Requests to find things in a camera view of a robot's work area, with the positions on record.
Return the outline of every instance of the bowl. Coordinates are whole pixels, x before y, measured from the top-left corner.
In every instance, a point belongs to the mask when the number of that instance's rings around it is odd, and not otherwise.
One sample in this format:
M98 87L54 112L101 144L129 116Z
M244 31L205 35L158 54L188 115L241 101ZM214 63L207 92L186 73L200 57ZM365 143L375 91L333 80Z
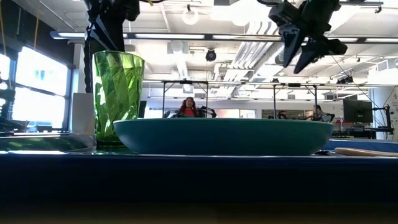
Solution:
M203 156L309 156L333 132L329 123L283 119L135 119L114 127L140 154Z

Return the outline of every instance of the security camera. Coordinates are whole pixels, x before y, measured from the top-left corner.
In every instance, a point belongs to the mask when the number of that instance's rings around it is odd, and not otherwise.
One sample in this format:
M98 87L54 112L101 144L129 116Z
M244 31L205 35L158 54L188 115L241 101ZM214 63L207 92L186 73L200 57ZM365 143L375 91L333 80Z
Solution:
M216 60L216 58L217 58L217 54L214 51L214 49L208 49L207 54L206 54L206 61L212 62L212 61Z

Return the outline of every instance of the green glass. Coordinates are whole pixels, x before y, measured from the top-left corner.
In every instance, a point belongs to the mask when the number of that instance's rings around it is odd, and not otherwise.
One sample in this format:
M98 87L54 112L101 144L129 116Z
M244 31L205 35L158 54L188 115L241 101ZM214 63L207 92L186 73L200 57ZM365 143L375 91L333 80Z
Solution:
M117 146L113 121L136 119L145 61L137 55L102 51L93 56L95 136L99 146Z

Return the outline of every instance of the blue table surface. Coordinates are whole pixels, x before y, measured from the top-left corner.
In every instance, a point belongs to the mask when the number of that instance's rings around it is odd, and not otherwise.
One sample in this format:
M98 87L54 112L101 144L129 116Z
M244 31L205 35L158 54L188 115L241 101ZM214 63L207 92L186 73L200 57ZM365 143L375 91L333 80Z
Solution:
M398 159L0 154L2 201L398 202Z

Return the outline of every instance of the woman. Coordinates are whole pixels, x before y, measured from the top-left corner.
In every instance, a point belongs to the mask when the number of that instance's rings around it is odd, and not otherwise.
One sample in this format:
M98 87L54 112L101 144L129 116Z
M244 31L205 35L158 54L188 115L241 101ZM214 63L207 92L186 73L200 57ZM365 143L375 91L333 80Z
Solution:
M177 113L178 118L197 118L197 106L192 97L188 97L184 101L182 101L181 108Z

